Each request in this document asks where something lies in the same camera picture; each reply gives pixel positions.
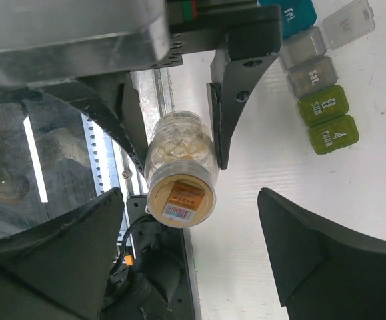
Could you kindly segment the green pill box SUN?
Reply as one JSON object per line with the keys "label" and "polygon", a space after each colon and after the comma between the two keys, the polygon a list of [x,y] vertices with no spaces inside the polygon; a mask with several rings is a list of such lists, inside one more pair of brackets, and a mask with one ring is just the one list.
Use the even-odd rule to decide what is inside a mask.
{"label": "green pill box SUN", "polygon": [[314,127],[345,115],[349,103],[344,88],[333,85],[298,101],[299,113],[308,127]]}

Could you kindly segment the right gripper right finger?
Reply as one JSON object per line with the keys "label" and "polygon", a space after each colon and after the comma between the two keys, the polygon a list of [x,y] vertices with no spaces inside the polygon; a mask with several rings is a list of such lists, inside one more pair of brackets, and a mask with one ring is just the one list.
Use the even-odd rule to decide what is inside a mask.
{"label": "right gripper right finger", "polygon": [[261,228],[290,319],[386,319],[386,241],[312,213],[269,188]]}

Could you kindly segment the clear pill jar gold lid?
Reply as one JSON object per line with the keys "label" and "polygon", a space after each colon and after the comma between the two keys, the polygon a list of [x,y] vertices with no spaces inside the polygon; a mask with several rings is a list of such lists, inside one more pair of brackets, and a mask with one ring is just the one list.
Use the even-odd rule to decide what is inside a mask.
{"label": "clear pill jar gold lid", "polygon": [[202,119],[190,111],[173,111],[157,122],[144,175],[147,204],[160,223],[184,229],[213,212],[219,166]]}

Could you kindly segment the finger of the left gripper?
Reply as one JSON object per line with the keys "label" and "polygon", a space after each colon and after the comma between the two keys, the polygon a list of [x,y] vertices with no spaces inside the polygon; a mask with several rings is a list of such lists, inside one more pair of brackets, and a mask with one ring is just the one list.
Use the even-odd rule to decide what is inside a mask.
{"label": "finger of the left gripper", "polygon": [[213,138],[220,170],[229,162],[231,140],[259,80],[276,60],[279,33],[226,33],[216,49],[208,83]]}
{"label": "finger of the left gripper", "polygon": [[38,82],[29,88],[52,95],[93,120],[144,173],[149,144],[139,92],[129,72]]}

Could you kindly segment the clear pill box SAT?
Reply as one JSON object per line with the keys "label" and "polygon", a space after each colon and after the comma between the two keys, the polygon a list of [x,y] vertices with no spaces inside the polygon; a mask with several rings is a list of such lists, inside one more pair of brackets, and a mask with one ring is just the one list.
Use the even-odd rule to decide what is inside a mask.
{"label": "clear pill box SAT", "polygon": [[338,75],[332,58],[318,57],[292,68],[287,79],[296,98],[304,98],[335,85]]}

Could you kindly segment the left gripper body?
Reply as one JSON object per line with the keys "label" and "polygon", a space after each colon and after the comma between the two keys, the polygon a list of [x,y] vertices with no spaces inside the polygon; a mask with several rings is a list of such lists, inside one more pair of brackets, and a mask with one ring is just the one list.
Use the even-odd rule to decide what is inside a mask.
{"label": "left gripper body", "polygon": [[0,1],[0,87],[179,65],[244,29],[281,40],[255,1]]}

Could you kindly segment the green pill box THUR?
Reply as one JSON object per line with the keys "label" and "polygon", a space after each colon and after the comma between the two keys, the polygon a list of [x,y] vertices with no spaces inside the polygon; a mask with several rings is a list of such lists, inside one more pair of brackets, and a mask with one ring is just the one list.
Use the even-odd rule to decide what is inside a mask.
{"label": "green pill box THUR", "polygon": [[348,147],[359,140],[355,120],[350,115],[310,127],[308,135],[314,152],[318,155]]}

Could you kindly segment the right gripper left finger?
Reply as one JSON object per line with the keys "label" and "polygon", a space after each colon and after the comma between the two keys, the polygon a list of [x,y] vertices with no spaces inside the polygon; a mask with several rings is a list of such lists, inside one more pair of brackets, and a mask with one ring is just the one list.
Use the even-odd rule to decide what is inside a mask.
{"label": "right gripper left finger", "polygon": [[0,319],[97,319],[123,209],[114,187],[0,239]]}

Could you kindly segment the teal pill box FRI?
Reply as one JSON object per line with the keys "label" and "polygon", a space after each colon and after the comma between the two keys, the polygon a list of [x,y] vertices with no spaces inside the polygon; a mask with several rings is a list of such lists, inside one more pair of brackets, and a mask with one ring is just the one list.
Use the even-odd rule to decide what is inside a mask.
{"label": "teal pill box FRI", "polygon": [[258,0],[257,3],[261,6],[280,6],[283,40],[307,30],[317,20],[312,0]]}

